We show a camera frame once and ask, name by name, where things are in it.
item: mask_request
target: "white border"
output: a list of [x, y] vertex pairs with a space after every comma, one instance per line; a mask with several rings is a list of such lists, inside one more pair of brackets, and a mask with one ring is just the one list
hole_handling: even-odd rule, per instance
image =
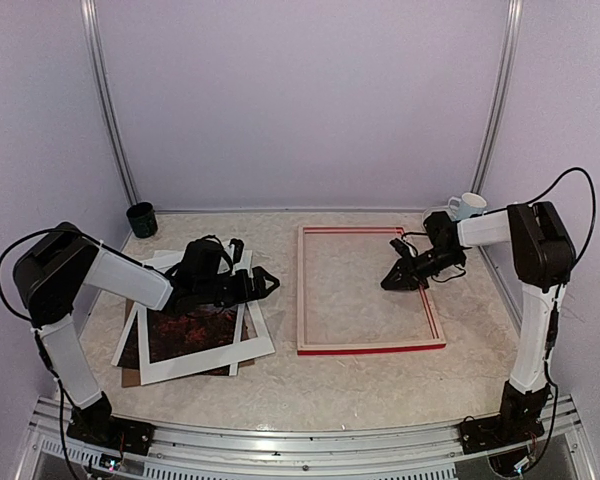
[[[230, 256], [233, 256], [233, 245], [229, 245], [229, 242], [224, 242], [223, 245], [225, 246], [227, 253]], [[234, 269], [237, 270], [241, 268], [246, 268], [247, 270], [249, 270], [251, 268], [252, 253], [253, 252], [251, 250], [245, 250], [242, 254], [242, 258], [240, 259], [240, 261], [234, 266]], [[156, 268], [157, 270], [164, 271], [172, 265], [181, 261], [184, 252], [174, 252], [173, 250], [157, 250], [154, 255], [154, 258], [144, 261], [143, 264], [150, 265]], [[111, 360], [111, 364], [114, 367], [118, 367], [118, 364], [120, 363], [120, 357], [122, 356], [122, 352], [124, 351], [124, 347], [127, 343], [127, 338], [129, 337], [131, 328], [134, 322], [138, 321], [138, 319], [135, 317], [138, 315], [141, 308], [146, 310], [145, 307], [134, 302], [131, 310], [129, 311], [129, 315], [127, 316], [127, 322], [125, 323], [124, 329], [122, 330], [122, 335], [120, 336], [120, 340], [118, 341], [118, 345], [116, 346], [116, 350]], [[238, 312], [236, 315], [236, 328], [234, 330], [233, 336], [234, 344], [242, 341], [242, 325], [244, 323], [244, 312], [244, 304], [238, 305]], [[238, 374], [238, 367], [239, 362], [232, 363], [229, 367], [229, 376], [236, 376]]]
[[[174, 253], [159, 258], [147, 260], [145, 265], [151, 265], [157, 269], [169, 268], [182, 259], [183, 253]], [[235, 269], [251, 267], [252, 251], [245, 250], [242, 259], [235, 265]], [[253, 326], [256, 332], [256, 338], [250, 338], [239, 341], [232, 345], [192, 353], [178, 358], [172, 358], [158, 363], [149, 363], [149, 334], [147, 329], [147, 309], [142, 305], [137, 305], [135, 313], [138, 321], [138, 349], [140, 356], [140, 382], [142, 385], [162, 382], [173, 378], [192, 375], [194, 373], [205, 372], [214, 368], [224, 367], [226, 365], [236, 365], [247, 360], [251, 360], [264, 355], [275, 353], [275, 348], [267, 325], [262, 316], [260, 306], [257, 301], [247, 303]], [[238, 306], [238, 321], [234, 333], [234, 341], [241, 338], [242, 321], [244, 321], [244, 305]]]

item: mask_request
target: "black cable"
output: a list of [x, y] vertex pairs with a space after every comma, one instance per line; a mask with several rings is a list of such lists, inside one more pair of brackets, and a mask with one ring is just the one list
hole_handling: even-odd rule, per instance
[[[4, 262], [4, 259], [6, 258], [6, 256], [16, 247], [22, 245], [24, 242], [31, 240], [32, 238], [35, 237], [39, 237], [41, 235], [46, 235], [48, 233], [71, 233], [73, 235], [78, 235], [80, 237], [86, 238], [87, 240], [93, 242], [94, 244], [101, 246], [104, 250], [113, 253], [114, 255], [117, 255], [118, 257], [127, 260], [135, 265], [144, 267], [148, 270], [153, 270], [155, 272], [158, 272], [160, 275], [164, 276], [164, 274], [162, 272], [160, 272], [159, 270], [156, 270], [155, 268], [149, 266], [149, 265], [143, 265], [142, 263], [138, 262], [137, 260], [128, 257], [127, 255], [125, 255], [122, 252], [117, 251], [115, 248], [112, 248], [104, 243], [101, 243], [99, 240], [96, 240], [95, 238], [93, 238], [91, 235], [88, 235], [86, 233], [83, 233], [79, 230], [71, 230], [68, 228], [45, 228], [43, 230], [38, 230], [37, 232], [33, 232], [30, 233], [28, 235], [25, 235], [24, 237], [16, 240], [15, 242], [13, 242], [11, 245], [9, 245], [1, 254], [0, 254], [0, 270], [2, 268], [2, 263]], [[4, 306], [7, 308], [7, 310], [9, 310], [13, 315], [15, 315], [18, 318], [21, 318], [22, 320], [26, 320], [28, 322], [31, 321], [31, 318], [27, 317], [26, 315], [18, 312], [15, 308], [13, 308], [11, 306], [11, 304], [9, 303], [9, 301], [7, 300], [6, 295], [4, 294], [4, 291], [2, 290], [2, 282], [0, 281], [0, 300], [2, 300], [2, 303], [4, 304]]]
[[[585, 178], [587, 179], [587, 183], [589, 184], [589, 190], [591, 191], [591, 221], [589, 223], [589, 231], [587, 232], [587, 238], [584, 241], [584, 244], [582, 245], [582, 249], [580, 250], [580, 253], [578, 254], [578, 256], [576, 257], [575, 261], [573, 262], [573, 267], [571, 267], [572, 269], [575, 268], [575, 266], [578, 264], [578, 262], [580, 262], [580, 260], [582, 259], [584, 252], [587, 251], [587, 248], [589, 247], [589, 242], [591, 242], [591, 237], [593, 236], [593, 230], [595, 228], [595, 224], [596, 224], [596, 215], [597, 215], [597, 210], [598, 210], [598, 202], [596, 199], [596, 189], [595, 186], [593, 185], [593, 180], [591, 179], [591, 175], [589, 175], [589, 172], [587, 172], [584, 168], [582, 167], [571, 167], [566, 169], [564, 172], [562, 172], [558, 178], [556, 178], [553, 183], [551, 185], [549, 185], [549, 187], [542, 192], [540, 195], [532, 198], [531, 200], [524, 202], [525, 204], [532, 204], [534, 202], [537, 202], [538, 200], [540, 200], [541, 198], [543, 198], [545, 195], [547, 195], [551, 190], [554, 189], [554, 187], [568, 174], [572, 173], [572, 172], [580, 172], [582, 173]], [[507, 207], [503, 207], [503, 208], [498, 208], [496, 210], [491, 210], [487, 213], [485, 213], [485, 215], [490, 215], [492, 213], [498, 213], [498, 212], [502, 212], [504, 210], [506, 210]]]
[[454, 267], [456, 267], [458, 270], [460, 270], [461, 273], [458, 275], [453, 275], [449, 278], [445, 278], [444, 280], [438, 280], [436, 277], [431, 277], [431, 280], [433, 280], [436, 283], [447, 283], [451, 280], [455, 280], [456, 278], [464, 277], [467, 274], [467, 271], [464, 268], [459, 267], [457, 265], [454, 265]]
[[80, 480], [78, 478], [78, 475], [76, 475], [76, 472], [73, 470], [73, 466], [71, 465], [71, 460], [69, 460], [69, 453], [67, 452], [67, 442], [66, 442], [66, 440], [64, 438], [64, 397], [65, 397], [65, 390], [64, 390], [64, 386], [62, 385], [62, 380], [60, 380], [59, 378], [57, 380], [58, 380], [58, 387], [60, 388], [60, 443], [62, 443], [62, 453], [64, 454], [64, 461], [67, 464], [67, 468], [69, 469], [69, 473], [71, 473], [71, 476], [75, 480]]
[[409, 235], [417, 235], [417, 236], [420, 236], [420, 237], [426, 237], [427, 236], [426, 232], [405, 232], [405, 233], [402, 234], [402, 238], [408, 237]]

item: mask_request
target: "picture frame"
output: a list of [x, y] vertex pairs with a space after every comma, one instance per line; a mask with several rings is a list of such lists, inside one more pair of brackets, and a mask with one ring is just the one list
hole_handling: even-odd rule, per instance
[[328, 234], [391, 234], [401, 236], [403, 227], [358, 227], [358, 226], [300, 226], [298, 228], [298, 292], [297, 292], [297, 352], [298, 355], [361, 355], [373, 353], [411, 352], [419, 350], [435, 350], [446, 346], [446, 338], [440, 324], [435, 306], [430, 301], [424, 288], [420, 288], [424, 312], [431, 331], [431, 338], [426, 340], [405, 340], [382, 343], [328, 343], [311, 344], [308, 342], [306, 319], [306, 285], [305, 285], [305, 236]]

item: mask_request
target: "white mug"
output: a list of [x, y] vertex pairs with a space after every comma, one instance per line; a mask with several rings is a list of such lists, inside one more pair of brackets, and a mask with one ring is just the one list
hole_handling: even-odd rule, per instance
[[447, 208], [453, 220], [465, 220], [474, 215], [482, 215], [487, 209], [487, 201], [476, 193], [466, 192], [460, 198], [451, 197]]

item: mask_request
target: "white wall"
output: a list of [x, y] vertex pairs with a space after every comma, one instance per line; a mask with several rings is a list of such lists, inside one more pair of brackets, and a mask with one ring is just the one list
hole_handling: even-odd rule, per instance
[[[0, 253], [62, 220], [120, 246], [124, 210], [79, 2], [0, 0]], [[22, 308], [14, 289], [7, 291]], [[77, 304], [78, 325], [93, 298]], [[53, 391], [29, 328], [0, 303], [0, 479], [18, 460], [37, 397]]]
[[[600, 1], [525, 2], [519, 42], [484, 194], [494, 207], [524, 201], [573, 165], [594, 178], [596, 232], [568, 287], [553, 369], [574, 396], [600, 464]], [[590, 212], [584, 179], [567, 177], [549, 198], [579, 249]], [[490, 255], [519, 292], [510, 250]]]
[[122, 140], [158, 208], [426, 207], [471, 184], [507, 0], [97, 7]]

